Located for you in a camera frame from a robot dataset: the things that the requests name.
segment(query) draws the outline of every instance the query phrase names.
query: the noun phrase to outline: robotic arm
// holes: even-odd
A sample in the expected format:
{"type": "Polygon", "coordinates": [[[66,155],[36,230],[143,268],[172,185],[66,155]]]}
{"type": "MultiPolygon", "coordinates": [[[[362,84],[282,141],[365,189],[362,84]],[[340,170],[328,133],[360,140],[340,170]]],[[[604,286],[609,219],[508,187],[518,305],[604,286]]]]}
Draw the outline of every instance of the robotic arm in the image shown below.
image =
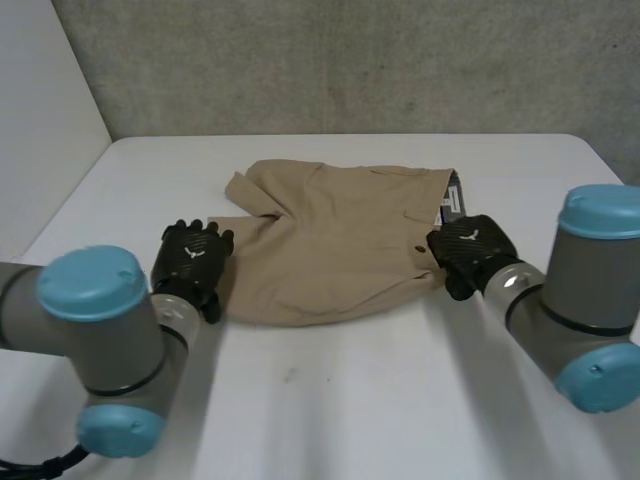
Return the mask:
{"type": "Polygon", "coordinates": [[[139,457],[155,446],[201,315],[220,315],[215,288],[233,233],[217,230],[199,220],[168,227],[151,294],[118,247],[76,250],[44,268],[0,263],[0,347],[71,360],[89,394],[76,425],[84,450],[139,457]]]}
{"type": "MultiPolygon", "coordinates": [[[[139,457],[155,446],[200,319],[220,316],[215,288],[233,234],[217,229],[198,220],[168,227],[151,294],[136,258],[117,247],[77,250],[44,268],[0,263],[0,348],[67,356],[89,394],[80,447],[57,459],[67,462],[57,475],[86,452],[139,457]]],[[[640,310],[640,188],[572,190],[546,277],[487,216],[446,224],[427,242],[450,295],[482,292],[577,408],[608,412],[640,396],[640,347],[629,339],[640,310]]]]}
{"type": "Polygon", "coordinates": [[[545,277],[489,217],[464,217],[427,242],[455,300],[479,290],[490,310],[578,409],[610,412],[640,395],[640,188],[587,185],[567,195],[545,277]]]}

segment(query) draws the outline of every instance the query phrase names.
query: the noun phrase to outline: cloth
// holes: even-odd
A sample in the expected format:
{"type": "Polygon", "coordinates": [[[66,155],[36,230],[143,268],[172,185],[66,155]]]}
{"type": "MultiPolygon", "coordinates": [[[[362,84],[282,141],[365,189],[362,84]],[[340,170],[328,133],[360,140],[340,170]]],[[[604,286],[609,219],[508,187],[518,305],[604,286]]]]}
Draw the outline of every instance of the cloth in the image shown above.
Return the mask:
{"type": "Polygon", "coordinates": [[[425,236],[453,170],[262,160],[225,190],[250,217],[218,286],[234,319],[303,326],[379,312],[443,284],[425,236]]]}

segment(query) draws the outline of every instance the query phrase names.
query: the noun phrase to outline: white table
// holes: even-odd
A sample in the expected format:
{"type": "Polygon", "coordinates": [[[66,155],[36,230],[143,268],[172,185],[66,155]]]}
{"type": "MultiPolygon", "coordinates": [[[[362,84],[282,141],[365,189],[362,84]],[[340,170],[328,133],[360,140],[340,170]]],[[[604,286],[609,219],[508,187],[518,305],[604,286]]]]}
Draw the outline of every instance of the white table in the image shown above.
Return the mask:
{"type": "MultiPolygon", "coordinates": [[[[619,183],[565,135],[134,138],[113,144],[31,246],[44,264],[114,244],[149,269],[178,218],[239,215],[223,189],[264,158],[337,166],[455,167],[471,214],[492,215],[546,267],[570,188],[619,183]]],[[[305,329],[208,327],[159,447],[93,459],[80,479],[631,479],[640,402],[590,416],[561,398],[480,302],[443,292],[362,320],[305,329]]],[[[0,456],[66,451],[84,394],[63,359],[0,352],[0,456]]]]}

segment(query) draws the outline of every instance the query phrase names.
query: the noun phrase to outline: blue joint cap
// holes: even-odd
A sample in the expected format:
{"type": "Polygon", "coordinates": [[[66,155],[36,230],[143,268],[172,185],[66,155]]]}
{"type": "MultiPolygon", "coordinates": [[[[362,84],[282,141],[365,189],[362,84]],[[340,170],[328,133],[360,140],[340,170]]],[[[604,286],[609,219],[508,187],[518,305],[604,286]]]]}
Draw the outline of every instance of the blue joint cap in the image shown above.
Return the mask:
{"type": "Polygon", "coordinates": [[[75,250],[40,272],[37,297],[51,315],[74,322],[99,322],[127,313],[147,295],[136,257],[113,246],[75,250]]]}
{"type": "Polygon", "coordinates": [[[76,424],[85,450],[109,458],[137,458],[158,443],[166,420],[149,410],[128,405],[94,405],[82,411],[76,424]]]}
{"type": "Polygon", "coordinates": [[[578,237],[597,240],[640,238],[640,187],[574,188],[565,198],[559,227],[578,237]]]}
{"type": "Polygon", "coordinates": [[[616,343],[586,353],[562,369],[555,386],[583,412],[629,405],[640,396],[640,347],[616,343]]]}

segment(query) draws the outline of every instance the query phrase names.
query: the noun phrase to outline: fabric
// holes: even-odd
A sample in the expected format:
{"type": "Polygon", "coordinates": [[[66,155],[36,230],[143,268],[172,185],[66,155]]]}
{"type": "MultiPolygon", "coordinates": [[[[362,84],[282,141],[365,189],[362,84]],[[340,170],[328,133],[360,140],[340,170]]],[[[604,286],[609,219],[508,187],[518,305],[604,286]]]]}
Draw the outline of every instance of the fabric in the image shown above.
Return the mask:
{"type": "Polygon", "coordinates": [[[442,285],[427,248],[453,170],[262,160],[225,193],[251,216],[218,287],[234,320],[303,326],[379,312],[442,285]]]}

